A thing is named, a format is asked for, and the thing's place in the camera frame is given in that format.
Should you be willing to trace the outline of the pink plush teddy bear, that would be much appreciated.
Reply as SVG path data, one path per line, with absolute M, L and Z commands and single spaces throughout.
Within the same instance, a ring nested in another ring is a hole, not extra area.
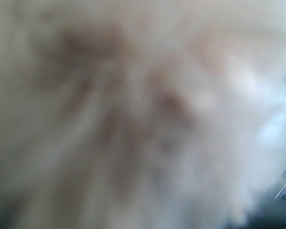
M 286 168 L 286 0 L 0 0 L 11 229 L 245 224 Z

